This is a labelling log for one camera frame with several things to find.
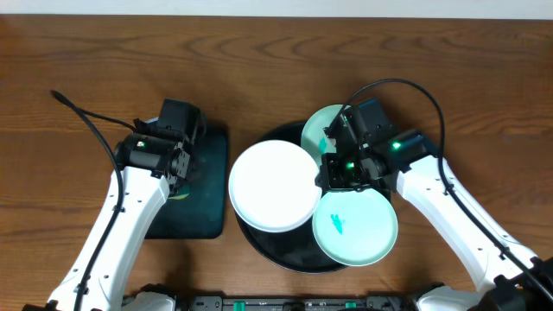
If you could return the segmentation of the green yellow sponge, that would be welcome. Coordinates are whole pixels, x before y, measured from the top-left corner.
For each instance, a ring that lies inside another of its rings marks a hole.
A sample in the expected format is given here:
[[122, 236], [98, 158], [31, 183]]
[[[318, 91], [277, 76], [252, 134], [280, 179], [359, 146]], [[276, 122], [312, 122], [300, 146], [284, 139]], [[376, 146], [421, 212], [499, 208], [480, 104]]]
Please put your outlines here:
[[182, 184], [178, 187], [175, 187], [172, 191], [170, 196], [168, 197], [170, 200], [184, 200], [190, 195], [190, 187], [188, 184]]

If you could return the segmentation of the white plate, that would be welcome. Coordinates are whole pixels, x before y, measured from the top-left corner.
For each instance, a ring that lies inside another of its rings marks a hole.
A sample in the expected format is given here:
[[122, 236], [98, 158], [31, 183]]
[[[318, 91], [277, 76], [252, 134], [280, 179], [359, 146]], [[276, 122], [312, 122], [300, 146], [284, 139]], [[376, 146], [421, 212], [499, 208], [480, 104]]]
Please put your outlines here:
[[269, 233], [289, 232], [312, 217], [322, 196], [315, 160], [300, 146], [267, 140], [246, 149], [232, 165], [228, 193], [247, 225]]

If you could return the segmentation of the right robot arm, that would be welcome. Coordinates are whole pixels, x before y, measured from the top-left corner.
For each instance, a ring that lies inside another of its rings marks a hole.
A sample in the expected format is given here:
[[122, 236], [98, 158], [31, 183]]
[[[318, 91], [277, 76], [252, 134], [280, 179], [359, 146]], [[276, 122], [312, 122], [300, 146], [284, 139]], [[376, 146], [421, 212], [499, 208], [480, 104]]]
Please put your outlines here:
[[312, 219], [326, 255], [348, 266], [376, 263], [397, 239], [385, 191], [395, 191], [437, 230], [461, 260], [473, 292], [447, 286], [414, 300], [418, 310], [550, 310], [552, 262], [504, 230], [459, 183], [422, 134], [362, 143], [348, 131], [324, 130], [319, 143], [325, 193]]

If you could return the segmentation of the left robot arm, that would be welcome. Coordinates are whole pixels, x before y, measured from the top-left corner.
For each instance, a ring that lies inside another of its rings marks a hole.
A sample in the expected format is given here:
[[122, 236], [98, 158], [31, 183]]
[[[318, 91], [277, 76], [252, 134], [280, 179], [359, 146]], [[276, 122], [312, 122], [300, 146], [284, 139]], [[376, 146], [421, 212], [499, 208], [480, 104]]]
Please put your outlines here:
[[175, 294], [125, 288], [152, 221], [188, 172], [196, 136], [172, 130], [129, 134], [115, 149], [108, 193], [86, 242], [45, 310], [177, 310]]

